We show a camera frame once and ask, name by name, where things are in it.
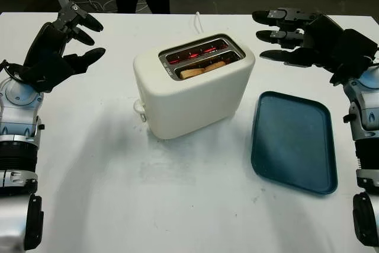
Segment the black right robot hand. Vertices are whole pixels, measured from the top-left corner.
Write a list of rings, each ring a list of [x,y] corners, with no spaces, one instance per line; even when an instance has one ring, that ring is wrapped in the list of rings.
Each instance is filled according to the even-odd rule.
[[[315,65],[329,72],[337,70],[338,64],[331,53],[343,29],[328,16],[295,8],[277,8],[254,11],[252,18],[257,23],[279,28],[256,32],[259,40],[281,47],[266,50],[260,57],[290,66]]]

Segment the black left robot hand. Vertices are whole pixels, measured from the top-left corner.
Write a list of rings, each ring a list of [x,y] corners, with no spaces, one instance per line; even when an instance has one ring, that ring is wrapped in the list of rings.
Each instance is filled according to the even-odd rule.
[[[80,25],[95,32],[104,29],[96,18],[70,1],[58,12],[54,22],[46,22],[41,27],[27,52],[24,66],[35,66],[42,52],[55,52],[61,56],[72,39],[88,46],[94,45],[94,40],[79,28]]]

